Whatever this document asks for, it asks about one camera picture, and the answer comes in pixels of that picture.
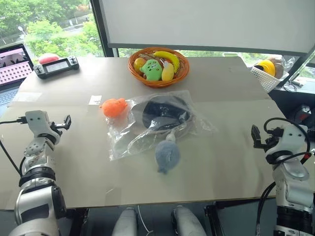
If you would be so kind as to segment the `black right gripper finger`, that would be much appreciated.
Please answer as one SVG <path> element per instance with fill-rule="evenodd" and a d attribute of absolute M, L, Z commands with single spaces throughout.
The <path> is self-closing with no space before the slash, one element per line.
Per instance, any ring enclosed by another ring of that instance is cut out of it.
<path fill-rule="evenodd" d="M 267 130 L 267 133 L 272 135 L 273 137 L 282 137 L 283 136 L 283 129 L 280 127 Z"/>
<path fill-rule="evenodd" d="M 259 128 L 254 124 L 251 127 L 251 136 L 253 140 L 253 147 L 262 148 L 260 131 L 259 131 Z"/>

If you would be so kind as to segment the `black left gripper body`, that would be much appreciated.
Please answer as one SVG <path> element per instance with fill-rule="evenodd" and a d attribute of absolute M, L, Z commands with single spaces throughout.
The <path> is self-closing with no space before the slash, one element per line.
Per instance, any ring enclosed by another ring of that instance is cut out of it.
<path fill-rule="evenodd" d="M 50 123 L 50 128 L 55 132 L 55 133 L 57 133 L 59 136 L 61 136 L 62 135 L 62 131 L 60 131 L 60 129 L 56 129 L 55 127 L 54 127 L 54 122 L 51 122 Z"/>

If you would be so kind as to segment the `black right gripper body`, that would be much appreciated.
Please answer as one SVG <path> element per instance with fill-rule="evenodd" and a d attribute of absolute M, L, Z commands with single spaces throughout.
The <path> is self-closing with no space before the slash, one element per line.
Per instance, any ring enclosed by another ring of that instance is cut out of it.
<path fill-rule="evenodd" d="M 270 136 L 269 138 L 265 140 L 265 143 L 262 144 L 262 149 L 266 152 L 269 149 L 275 147 L 278 144 L 279 139 L 280 138 L 277 136 Z"/>

